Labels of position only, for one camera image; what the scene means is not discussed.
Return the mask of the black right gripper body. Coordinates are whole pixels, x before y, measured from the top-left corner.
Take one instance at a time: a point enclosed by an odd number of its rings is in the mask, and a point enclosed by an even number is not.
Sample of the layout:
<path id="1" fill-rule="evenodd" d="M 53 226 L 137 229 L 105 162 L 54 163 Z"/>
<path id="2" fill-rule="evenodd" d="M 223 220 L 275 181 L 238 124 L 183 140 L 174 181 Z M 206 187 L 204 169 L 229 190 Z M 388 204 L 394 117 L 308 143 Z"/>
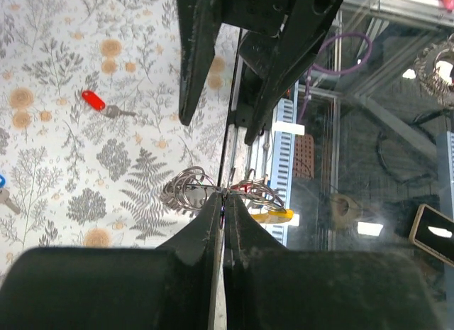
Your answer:
<path id="1" fill-rule="evenodd" d="M 295 31 L 295 11 L 303 0 L 221 0 L 222 22 L 276 38 Z"/>

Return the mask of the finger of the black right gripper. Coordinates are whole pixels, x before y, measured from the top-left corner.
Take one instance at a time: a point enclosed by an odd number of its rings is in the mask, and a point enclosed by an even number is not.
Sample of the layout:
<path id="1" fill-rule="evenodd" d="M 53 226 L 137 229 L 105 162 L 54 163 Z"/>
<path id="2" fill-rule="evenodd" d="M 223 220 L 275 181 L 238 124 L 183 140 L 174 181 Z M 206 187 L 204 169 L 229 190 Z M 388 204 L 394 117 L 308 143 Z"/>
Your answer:
<path id="1" fill-rule="evenodd" d="M 221 0 L 177 0 L 181 45 L 179 120 L 188 126 L 215 55 Z"/>
<path id="2" fill-rule="evenodd" d="M 252 145 L 281 96 L 314 63 L 343 0 L 293 0 L 284 28 L 272 37 L 248 32 L 244 63 L 254 75 L 253 112 L 245 144 Z"/>

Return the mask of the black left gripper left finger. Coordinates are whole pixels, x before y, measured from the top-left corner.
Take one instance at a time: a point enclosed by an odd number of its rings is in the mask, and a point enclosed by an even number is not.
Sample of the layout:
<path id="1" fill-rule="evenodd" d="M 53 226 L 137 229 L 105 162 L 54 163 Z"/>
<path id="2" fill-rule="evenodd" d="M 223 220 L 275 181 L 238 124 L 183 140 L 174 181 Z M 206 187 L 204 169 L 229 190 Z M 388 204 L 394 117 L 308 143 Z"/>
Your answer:
<path id="1" fill-rule="evenodd" d="M 212 329 L 223 198 L 154 249 L 33 248 L 1 286 L 2 329 Z"/>

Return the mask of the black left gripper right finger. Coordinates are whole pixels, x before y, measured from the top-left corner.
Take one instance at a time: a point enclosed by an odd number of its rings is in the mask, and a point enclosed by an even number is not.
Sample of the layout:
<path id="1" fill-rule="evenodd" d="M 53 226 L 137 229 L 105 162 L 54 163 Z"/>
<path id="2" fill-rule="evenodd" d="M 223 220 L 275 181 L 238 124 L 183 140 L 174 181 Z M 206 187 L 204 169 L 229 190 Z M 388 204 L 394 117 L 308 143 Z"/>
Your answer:
<path id="1" fill-rule="evenodd" d="M 229 329 L 441 329 L 421 273 L 397 253 L 292 251 L 225 201 Z"/>

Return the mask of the grey keyring with yellow handle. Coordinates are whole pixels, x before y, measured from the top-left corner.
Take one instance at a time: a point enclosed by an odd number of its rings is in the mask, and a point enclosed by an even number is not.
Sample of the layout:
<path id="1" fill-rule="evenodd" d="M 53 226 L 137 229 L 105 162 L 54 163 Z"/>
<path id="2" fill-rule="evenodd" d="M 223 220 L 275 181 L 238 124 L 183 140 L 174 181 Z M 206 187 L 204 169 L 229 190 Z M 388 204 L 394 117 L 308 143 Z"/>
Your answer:
<path id="1" fill-rule="evenodd" d="M 227 187 L 220 187 L 202 167 L 193 166 L 179 172 L 168 181 L 160 193 L 160 201 L 175 211 L 198 212 L 209 197 L 220 194 L 226 198 L 237 195 L 248 201 L 255 209 L 285 212 L 284 201 L 265 179 L 246 178 Z"/>

